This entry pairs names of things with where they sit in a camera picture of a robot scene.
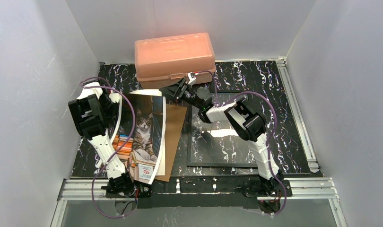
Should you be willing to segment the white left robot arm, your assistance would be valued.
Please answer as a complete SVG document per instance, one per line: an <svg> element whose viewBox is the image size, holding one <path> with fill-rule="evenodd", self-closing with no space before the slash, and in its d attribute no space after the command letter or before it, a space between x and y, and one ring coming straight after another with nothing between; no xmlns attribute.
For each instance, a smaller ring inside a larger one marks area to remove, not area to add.
<svg viewBox="0 0 383 227"><path fill-rule="evenodd" d="M84 85L76 99L68 102L76 130L95 148L110 180L126 176L125 165L117 156L111 157L115 150L109 135L117 123L121 99L98 82L91 82Z"/></svg>

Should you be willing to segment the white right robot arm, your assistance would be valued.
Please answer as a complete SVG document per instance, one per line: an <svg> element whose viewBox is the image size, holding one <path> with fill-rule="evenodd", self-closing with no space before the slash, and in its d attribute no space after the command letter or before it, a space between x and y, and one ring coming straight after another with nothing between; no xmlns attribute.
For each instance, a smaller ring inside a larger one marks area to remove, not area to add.
<svg viewBox="0 0 383 227"><path fill-rule="evenodd" d="M193 90L186 79L160 88L159 91L167 98L182 100L198 108L198 116L204 123L229 123L253 153L259 176L267 181L282 181L283 175L269 149L266 119L244 97L245 92L237 95L230 103L218 106L214 105L206 87Z"/></svg>

